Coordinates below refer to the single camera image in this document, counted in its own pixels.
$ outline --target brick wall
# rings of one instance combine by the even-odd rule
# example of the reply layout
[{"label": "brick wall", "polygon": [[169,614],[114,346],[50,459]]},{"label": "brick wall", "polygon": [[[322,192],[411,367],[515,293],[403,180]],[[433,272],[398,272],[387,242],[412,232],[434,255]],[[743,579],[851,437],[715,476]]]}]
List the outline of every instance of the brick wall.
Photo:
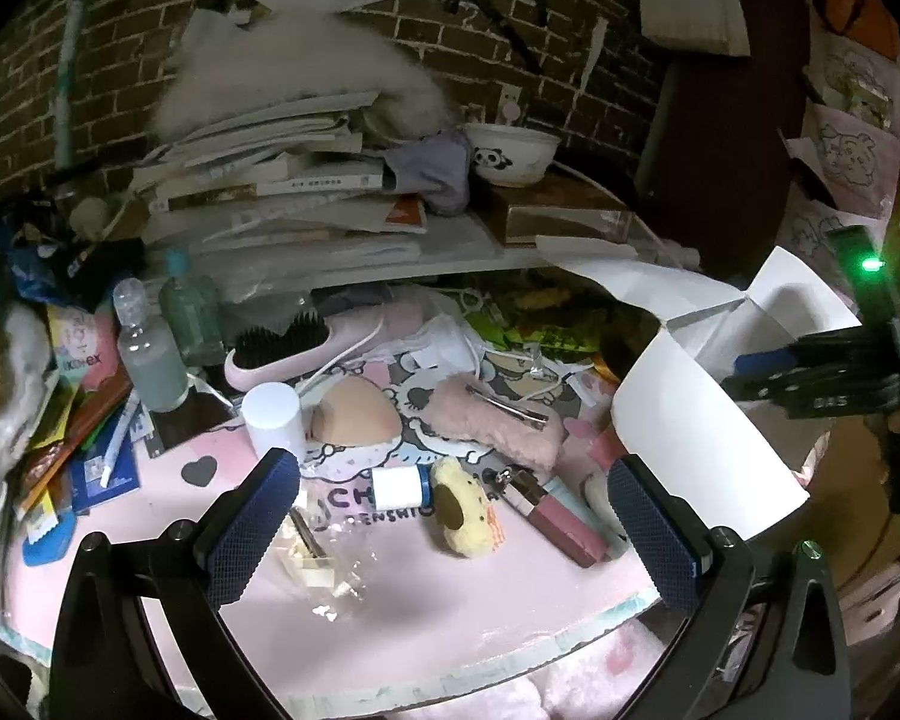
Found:
[{"label": "brick wall", "polygon": [[[53,165],[53,87],[69,0],[25,0],[0,34],[0,185],[19,189]],[[120,143],[127,160],[152,146],[151,109],[173,73],[165,66],[175,29],[197,0],[89,0],[77,44],[72,94],[79,159]],[[456,15],[439,0],[395,0],[348,18],[391,37],[442,79],[471,115],[495,117],[501,83],[521,89],[528,124],[573,148],[607,157],[628,172],[647,136],[665,56],[639,36],[639,0],[549,0],[550,24],[535,25],[533,0],[492,0],[543,66],[519,57],[470,2]],[[605,47],[581,93],[597,18],[610,23]],[[100,191],[119,191],[128,167],[111,167]]]}]

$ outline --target wall outlet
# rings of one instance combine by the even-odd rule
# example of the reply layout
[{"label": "wall outlet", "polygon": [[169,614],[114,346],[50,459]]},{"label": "wall outlet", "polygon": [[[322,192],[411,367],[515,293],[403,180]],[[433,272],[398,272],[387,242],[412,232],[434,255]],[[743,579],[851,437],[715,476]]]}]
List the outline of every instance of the wall outlet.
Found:
[{"label": "wall outlet", "polygon": [[500,84],[500,100],[497,103],[497,118],[495,124],[513,124],[522,115],[520,108],[520,95],[523,89],[509,83]]}]

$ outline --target black heart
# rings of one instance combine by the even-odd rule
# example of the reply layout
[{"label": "black heart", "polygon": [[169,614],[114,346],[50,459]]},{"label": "black heart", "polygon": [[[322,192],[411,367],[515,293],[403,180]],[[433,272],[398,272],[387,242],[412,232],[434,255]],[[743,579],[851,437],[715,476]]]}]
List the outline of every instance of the black heart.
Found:
[{"label": "black heart", "polygon": [[213,481],[216,474],[217,458],[210,457],[210,455],[204,455],[199,460],[186,464],[180,470],[183,481],[195,488],[205,488]]}]

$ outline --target green light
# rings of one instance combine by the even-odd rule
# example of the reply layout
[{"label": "green light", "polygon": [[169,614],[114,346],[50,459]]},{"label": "green light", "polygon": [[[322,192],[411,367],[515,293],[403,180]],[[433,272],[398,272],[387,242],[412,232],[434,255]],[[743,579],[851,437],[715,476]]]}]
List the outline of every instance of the green light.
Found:
[{"label": "green light", "polygon": [[886,263],[879,257],[868,257],[866,258],[866,260],[860,263],[860,266],[868,274],[875,274],[876,271],[879,271],[879,269],[883,268],[885,264]]}]

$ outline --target white bottle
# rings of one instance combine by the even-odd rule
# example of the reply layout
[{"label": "white bottle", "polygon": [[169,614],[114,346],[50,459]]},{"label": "white bottle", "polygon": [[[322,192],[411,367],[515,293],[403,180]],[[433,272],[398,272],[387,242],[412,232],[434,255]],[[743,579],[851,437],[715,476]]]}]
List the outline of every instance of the white bottle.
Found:
[{"label": "white bottle", "polygon": [[151,314],[139,279],[125,279],[114,288],[113,307],[122,324],[117,350],[140,400],[152,412],[178,408],[187,399],[187,370],[170,325]]}]

